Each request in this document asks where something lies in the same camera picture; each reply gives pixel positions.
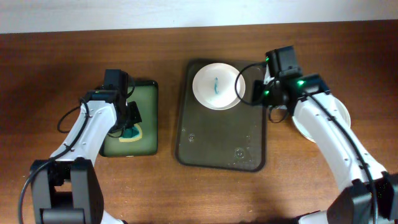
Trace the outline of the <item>pale green plate with stain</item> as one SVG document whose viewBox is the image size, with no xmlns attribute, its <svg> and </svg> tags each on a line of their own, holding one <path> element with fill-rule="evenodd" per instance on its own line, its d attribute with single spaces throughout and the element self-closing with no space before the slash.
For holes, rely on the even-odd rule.
<svg viewBox="0 0 398 224">
<path fill-rule="evenodd" d="M 351 116 L 346 106 L 337 98 L 334 99 L 334 102 L 336 104 L 336 109 L 334 109 L 334 111 L 340 114 L 340 116 L 343 118 L 343 120 L 348 126 L 351 126 Z M 310 133 L 303 127 L 303 125 L 300 122 L 297 121 L 295 116 L 292 117 L 292 121 L 294 126 L 297 128 L 297 130 L 300 132 L 300 134 L 303 137 L 305 137 L 311 142 L 315 142 Z"/>
</svg>

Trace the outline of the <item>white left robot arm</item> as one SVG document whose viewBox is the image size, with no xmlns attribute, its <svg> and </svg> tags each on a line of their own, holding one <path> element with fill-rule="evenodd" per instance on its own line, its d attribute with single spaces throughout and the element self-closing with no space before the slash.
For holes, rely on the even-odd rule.
<svg viewBox="0 0 398 224">
<path fill-rule="evenodd" d="M 94 166 L 109 133 L 138 123 L 127 90 L 91 90 L 68 136 L 46 160 L 36 160 L 23 186 L 32 191 L 36 223 L 120 223 L 104 209 Z"/>
</svg>

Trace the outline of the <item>green and yellow sponge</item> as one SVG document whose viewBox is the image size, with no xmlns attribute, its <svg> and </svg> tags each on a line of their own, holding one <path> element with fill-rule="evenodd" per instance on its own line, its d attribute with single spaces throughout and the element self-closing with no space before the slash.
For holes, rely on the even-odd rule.
<svg viewBox="0 0 398 224">
<path fill-rule="evenodd" d="M 135 124 L 131 128 L 127 128 L 123 131 L 119 137 L 119 142 L 135 142 L 142 139 L 142 129 L 138 124 Z"/>
</svg>

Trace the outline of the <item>pink plate with stain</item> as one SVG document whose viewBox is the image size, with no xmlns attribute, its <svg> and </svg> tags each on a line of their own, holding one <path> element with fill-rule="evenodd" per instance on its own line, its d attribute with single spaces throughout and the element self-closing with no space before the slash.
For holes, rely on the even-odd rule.
<svg viewBox="0 0 398 224">
<path fill-rule="evenodd" d="M 211 110 L 227 110 L 243 98 L 246 83 L 239 71 L 227 63 L 211 63 L 201 68 L 193 77 L 192 90 L 195 98 Z"/>
</svg>

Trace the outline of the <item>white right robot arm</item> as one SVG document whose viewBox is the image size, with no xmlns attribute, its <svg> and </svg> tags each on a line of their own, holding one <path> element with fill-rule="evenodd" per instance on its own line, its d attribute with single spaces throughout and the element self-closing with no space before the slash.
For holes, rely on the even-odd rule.
<svg viewBox="0 0 398 224">
<path fill-rule="evenodd" d="M 286 106 L 315 141 L 338 185 L 340 194 L 327 210 L 301 215 L 296 223 L 397 222 L 397 174 L 364 148 L 318 74 L 256 80 L 252 99 L 268 108 Z"/>
</svg>

